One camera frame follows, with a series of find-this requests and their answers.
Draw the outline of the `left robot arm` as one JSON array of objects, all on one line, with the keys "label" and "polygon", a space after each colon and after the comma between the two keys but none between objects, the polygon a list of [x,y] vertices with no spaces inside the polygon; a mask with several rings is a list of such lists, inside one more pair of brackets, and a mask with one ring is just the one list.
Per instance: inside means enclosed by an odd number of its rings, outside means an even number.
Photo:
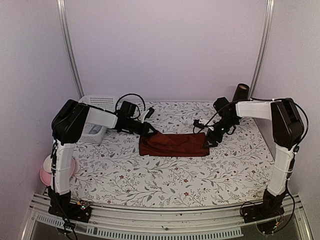
[{"label": "left robot arm", "polygon": [[141,137],[151,137],[158,133],[150,123],[133,117],[136,107],[124,101],[120,109],[111,112],[69,99],[53,119],[49,197],[52,205],[63,217],[70,217],[75,211],[70,202],[70,167],[75,145],[79,142],[85,125],[98,125],[118,133],[137,134]]}]

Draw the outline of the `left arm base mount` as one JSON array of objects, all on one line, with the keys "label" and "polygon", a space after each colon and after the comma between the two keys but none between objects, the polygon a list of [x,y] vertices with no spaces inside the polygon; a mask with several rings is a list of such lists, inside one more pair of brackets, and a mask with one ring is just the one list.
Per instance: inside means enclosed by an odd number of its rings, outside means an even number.
[{"label": "left arm base mount", "polygon": [[76,203],[68,202],[65,205],[58,204],[56,201],[50,201],[48,213],[61,217],[65,220],[74,220],[82,223],[89,223],[92,214],[90,206],[83,208]]}]

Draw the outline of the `dark red towel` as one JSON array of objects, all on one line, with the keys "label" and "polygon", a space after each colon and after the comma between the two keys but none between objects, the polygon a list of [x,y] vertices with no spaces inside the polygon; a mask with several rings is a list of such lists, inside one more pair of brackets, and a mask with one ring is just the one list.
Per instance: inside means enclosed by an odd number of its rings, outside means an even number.
[{"label": "dark red towel", "polygon": [[139,139],[139,154],[152,157],[206,157],[205,133],[162,134],[144,136]]}]

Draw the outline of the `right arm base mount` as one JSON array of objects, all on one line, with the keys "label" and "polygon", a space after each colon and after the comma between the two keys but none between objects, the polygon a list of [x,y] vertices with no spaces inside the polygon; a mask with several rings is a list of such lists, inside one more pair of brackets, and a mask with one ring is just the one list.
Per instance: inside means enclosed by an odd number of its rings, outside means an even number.
[{"label": "right arm base mount", "polygon": [[241,206],[239,213],[243,217],[245,223],[266,220],[278,217],[284,214],[283,208],[284,197],[267,195],[263,197],[262,203]]}]

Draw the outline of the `blue orange patterned towel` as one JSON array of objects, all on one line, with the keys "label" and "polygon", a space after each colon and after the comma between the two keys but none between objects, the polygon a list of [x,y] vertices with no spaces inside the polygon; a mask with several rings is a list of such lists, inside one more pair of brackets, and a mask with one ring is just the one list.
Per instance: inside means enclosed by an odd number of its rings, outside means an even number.
[{"label": "blue orange patterned towel", "polygon": [[87,135],[95,135],[100,132],[101,128],[102,126],[100,125],[87,123],[84,128],[84,133]]}]

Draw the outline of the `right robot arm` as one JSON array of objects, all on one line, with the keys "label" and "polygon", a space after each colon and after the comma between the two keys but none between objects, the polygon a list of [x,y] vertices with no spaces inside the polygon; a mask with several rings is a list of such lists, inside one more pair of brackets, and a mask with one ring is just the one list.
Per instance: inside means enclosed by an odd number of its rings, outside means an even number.
[{"label": "right robot arm", "polygon": [[235,100],[218,98],[213,107],[220,120],[203,124],[208,131],[203,147],[217,147],[225,134],[231,134],[241,118],[264,119],[271,122],[272,136],[275,143],[275,159],[271,179],[263,194],[263,203],[258,213],[262,218],[269,218],[278,210],[288,193],[288,181],[295,165],[295,156],[299,144],[306,135],[300,113],[303,111],[291,98],[271,100]]}]

